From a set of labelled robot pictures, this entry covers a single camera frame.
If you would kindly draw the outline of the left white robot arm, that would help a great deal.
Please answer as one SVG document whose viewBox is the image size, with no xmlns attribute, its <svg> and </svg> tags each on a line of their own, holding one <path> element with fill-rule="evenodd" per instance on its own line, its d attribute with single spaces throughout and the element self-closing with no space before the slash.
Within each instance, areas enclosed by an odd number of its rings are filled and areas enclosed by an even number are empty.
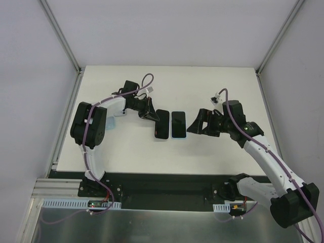
<svg viewBox="0 0 324 243">
<path fill-rule="evenodd" d="M 104 140 L 107 118 L 124 116 L 126 110 L 131 109 L 138 112 L 141 119 L 160 121 L 152 98 L 148 96 L 152 91 L 151 83 L 145 85 L 127 80 L 109 97 L 94 104 L 81 102 L 77 107 L 70 136 L 81 149 L 86 166 L 85 179 L 91 182 L 89 190 L 96 197 L 112 197 L 112 191 L 101 181 L 105 174 L 103 162 L 95 156 Z"/>
</svg>

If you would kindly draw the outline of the light blue two-hole phone case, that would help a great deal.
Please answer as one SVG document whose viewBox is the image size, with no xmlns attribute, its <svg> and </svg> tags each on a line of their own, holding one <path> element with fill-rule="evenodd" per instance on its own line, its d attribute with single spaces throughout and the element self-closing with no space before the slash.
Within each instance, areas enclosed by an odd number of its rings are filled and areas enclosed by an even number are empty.
<svg viewBox="0 0 324 243">
<path fill-rule="evenodd" d="M 107 117 L 105 129 L 112 130 L 114 128 L 115 128 L 115 117 L 114 116 Z"/>
</svg>

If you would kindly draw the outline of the black phone case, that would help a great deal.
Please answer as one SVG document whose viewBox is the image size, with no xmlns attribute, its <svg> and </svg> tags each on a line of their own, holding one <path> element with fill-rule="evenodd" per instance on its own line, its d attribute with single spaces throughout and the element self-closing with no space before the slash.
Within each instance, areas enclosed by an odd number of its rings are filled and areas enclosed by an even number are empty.
<svg viewBox="0 0 324 243">
<path fill-rule="evenodd" d="M 157 139 L 166 140 L 169 138 L 170 113 L 167 110 L 158 109 L 156 114 L 159 117 L 159 121 L 155 122 L 154 136 Z"/>
</svg>

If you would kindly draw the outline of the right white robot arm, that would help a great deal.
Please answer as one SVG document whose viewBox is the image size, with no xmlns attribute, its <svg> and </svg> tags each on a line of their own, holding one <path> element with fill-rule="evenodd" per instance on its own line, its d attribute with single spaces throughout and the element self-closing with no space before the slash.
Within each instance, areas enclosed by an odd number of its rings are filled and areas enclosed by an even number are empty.
<svg viewBox="0 0 324 243">
<path fill-rule="evenodd" d="M 228 180 L 228 200 L 249 197 L 267 208 L 282 228 L 314 216 L 319 189 L 305 183 L 273 152 L 264 132 L 255 122 L 247 122 L 242 104 L 230 100 L 222 104 L 223 112 L 201 108 L 187 132 L 219 137 L 229 134 L 260 166 L 272 187 L 265 186 L 251 176 L 241 173 Z"/>
</svg>

